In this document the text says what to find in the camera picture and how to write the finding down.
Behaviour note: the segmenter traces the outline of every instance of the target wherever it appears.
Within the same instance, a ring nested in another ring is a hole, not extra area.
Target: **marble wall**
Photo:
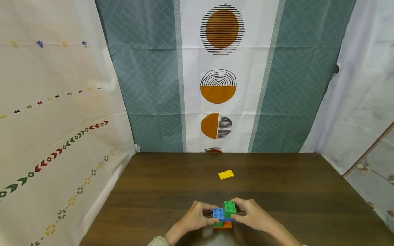
[[[394,233],[394,129],[345,179]]]

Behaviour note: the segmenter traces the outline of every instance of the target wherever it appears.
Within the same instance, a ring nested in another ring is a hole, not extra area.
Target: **white fabric panel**
[[[248,151],[279,0],[253,2],[226,1],[240,11],[245,33],[234,52],[214,55],[201,42],[200,26],[208,11],[223,2],[180,1],[187,152],[210,147]],[[227,70],[236,77],[236,91],[228,101],[215,104],[202,96],[200,82],[210,70]],[[201,122],[211,113],[231,120],[232,130],[226,137],[212,139],[202,132]]]
[[[343,174],[394,120],[391,0],[357,1],[329,84],[301,152],[322,154]]]
[[[94,1],[0,2],[0,245],[78,245],[135,153]]]

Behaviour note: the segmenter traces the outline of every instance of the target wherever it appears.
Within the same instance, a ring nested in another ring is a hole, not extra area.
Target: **green chevron pattern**
[[[299,152],[312,127],[355,0],[286,0],[252,152]]]
[[[142,152],[182,152],[172,0],[97,0],[107,45]]]

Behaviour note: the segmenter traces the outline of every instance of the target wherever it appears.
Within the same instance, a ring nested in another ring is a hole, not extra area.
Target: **table surface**
[[[220,180],[231,169],[233,178]],[[194,200],[254,198],[309,246],[392,246],[394,236],[317,154],[139,153],[132,157],[81,246],[146,246]],[[178,245],[277,245],[243,224],[205,227]]]

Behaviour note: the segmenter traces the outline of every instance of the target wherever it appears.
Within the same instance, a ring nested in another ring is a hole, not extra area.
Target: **sleeve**
[[[155,237],[148,246],[170,246],[163,237]]]

